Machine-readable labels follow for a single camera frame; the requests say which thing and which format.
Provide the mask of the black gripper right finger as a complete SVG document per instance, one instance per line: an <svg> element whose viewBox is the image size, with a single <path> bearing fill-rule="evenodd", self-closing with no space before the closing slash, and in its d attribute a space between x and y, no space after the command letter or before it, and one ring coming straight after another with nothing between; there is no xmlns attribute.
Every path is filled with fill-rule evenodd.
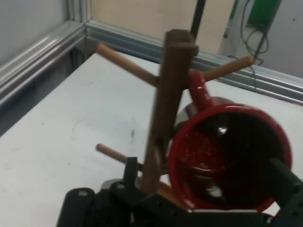
<svg viewBox="0 0 303 227"><path fill-rule="evenodd" d="M303 218L303 181L279 159L270 159L268 190L280 207L276 219Z"/></svg>

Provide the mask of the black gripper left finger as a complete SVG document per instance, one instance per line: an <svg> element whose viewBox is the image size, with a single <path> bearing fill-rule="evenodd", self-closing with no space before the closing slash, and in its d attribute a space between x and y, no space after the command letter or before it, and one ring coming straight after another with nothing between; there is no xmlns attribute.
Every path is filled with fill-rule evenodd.
<svg viewBox="0 0 303 227"><path fill-rule="evenodd" d="M126 159L123 178L111 184L110 193L126 206L136 206L147 197L147 194L138 188L138 162L136 157Z"/></svg>

